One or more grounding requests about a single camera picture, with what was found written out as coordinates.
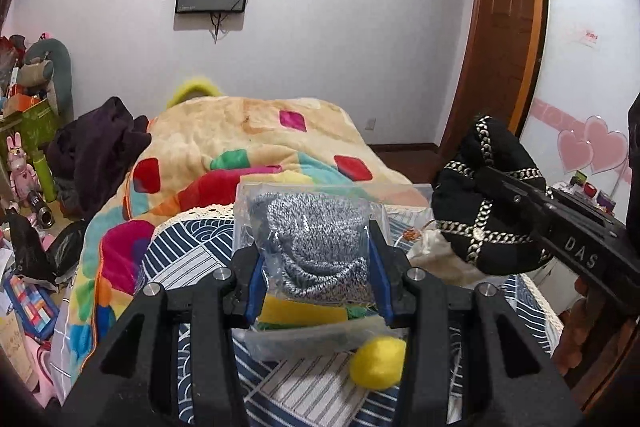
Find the person's right hand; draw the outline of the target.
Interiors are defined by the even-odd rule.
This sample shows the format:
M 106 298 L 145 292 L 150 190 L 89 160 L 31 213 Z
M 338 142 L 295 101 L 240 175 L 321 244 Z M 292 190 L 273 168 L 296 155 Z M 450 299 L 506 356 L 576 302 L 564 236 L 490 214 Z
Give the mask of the person's right hand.
M 562 376 L 582 363 L 584 343 L 597 318 L 591 299 L 594 292 L 587 282 L 578 277 L 574 287 L 582 299 L 578 299 L 568 311 L 560 342 L 552 355 L 552 361 Z M 598 361 L 591 366 L 599 376 L 605 376 L 612 369 L 633 330 L 634 321 L 627 321 L 601 351 Z

